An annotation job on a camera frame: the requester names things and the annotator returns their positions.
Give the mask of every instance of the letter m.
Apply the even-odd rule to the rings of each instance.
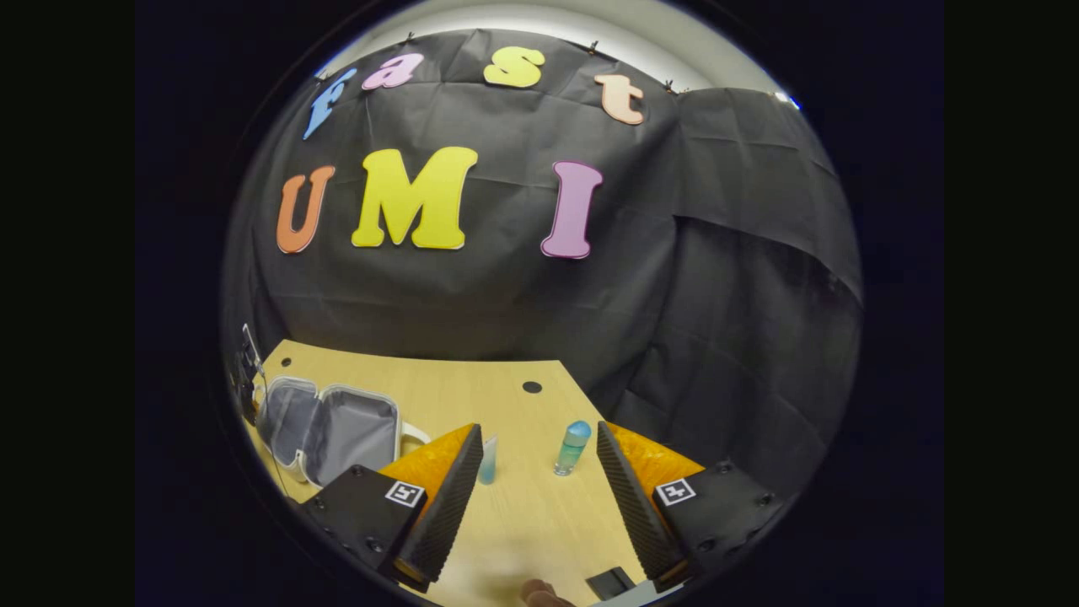
[[[423,248],[461,248],[465,234],[457,225],[461,190],[479,155],[468,148],[442,148],[432,154],[415,180],[409,182],[398,150],[379,150],[364,158],[367,185],[359,211],[359,226],[352,233],[355,246],[379,246],[384,233],[379,211],[394,244],[400,244],[421,209],[412,243]]]

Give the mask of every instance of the peach letter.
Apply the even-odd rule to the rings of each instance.
[[[421,63],[423,63],[423,55],[420,53],[396,56],[382,64],[382,69],[368,75],[367,80],[364,81],[363,88],[370,91],[379,86],[386,88],[400,86],[412,80],[412,70]]]
[[[644,122],[644,114],[630,109],[629,98],[643,99],[644,93],[637,86],[630,86],[629,79],[618,73],[601,73],[596,82],[603,85],[603,111],[626,124]]]
[[[558,205],[550,235],[540,243],[540,250],[548,257],[588,257],[591,250],[585,239],[588,206],[592,203],[592,190],[603,182],[603,175],[579,162],[556,162],[552,168],[559,179]]]
[[[540,82],[540,68],[546,59],[540,51],[521,46],[505,46],[491,55],[491,63],[483,68],[483,79],[491,84],[505,84],[527,88]]]
[[[277,248],[283,252],[299,252],[311,244],[318,229],[318,212],[323,208],[323,195],[326,193],[326,181],[333,176],[332,166],[315,168],[311,174],[311,195],[308,197],[308,216],[303,218],[300,231],[292,229],[292,211],[296,209],[296,196],[303,185],[303,175],[297,175],[285,181],[281,192],[281,211],[277,212]]]

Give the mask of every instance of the white case handle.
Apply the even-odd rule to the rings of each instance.
[[[431,437],[428,437],[426,432],[420,430],[415,426],[412,426],[411,424],[405,420],[401,420],[401,436],[411,437],[416,441],[420,441],[424,445],[431,442]]]

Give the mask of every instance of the blue bottle cap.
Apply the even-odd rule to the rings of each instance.
[[[563,442],[571,447],[583,447],[588,444],[588,438],[592,436],[592,429],[584,422],[574,422],[565,429]]]

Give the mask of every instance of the hand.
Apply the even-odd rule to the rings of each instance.
[[[521,601],[528,607],[574,607],[573,603],[559,598],[555,587],[543,580],[529,580],[521,584]]]

